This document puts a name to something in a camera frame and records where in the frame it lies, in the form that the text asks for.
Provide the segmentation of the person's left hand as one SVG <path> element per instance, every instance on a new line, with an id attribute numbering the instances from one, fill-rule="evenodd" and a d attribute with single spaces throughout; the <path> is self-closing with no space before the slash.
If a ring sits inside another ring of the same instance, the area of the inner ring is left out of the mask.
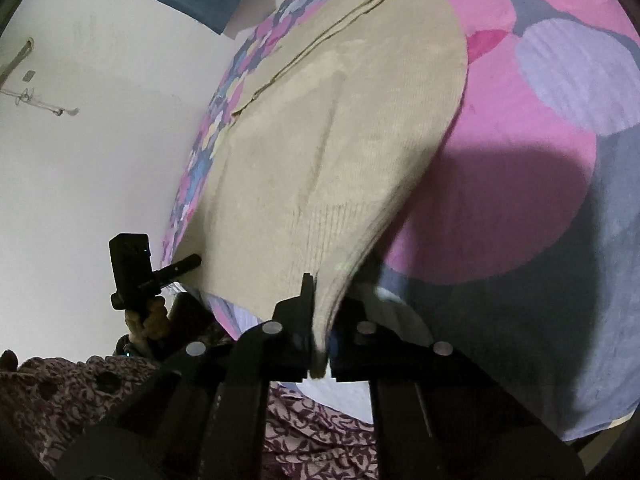
<path id="1" fill-rule="evenodd" d="M 125 323 L 128 328 L 130 344 L 139 354 L 150 358 L 152 356 L 151 341 L 160 340 L 168 332 L 169 320 L 166 300 L 157 296 L 149 306 L 149 315 L 144 321 L 134 311 L 125 311 Z"/>

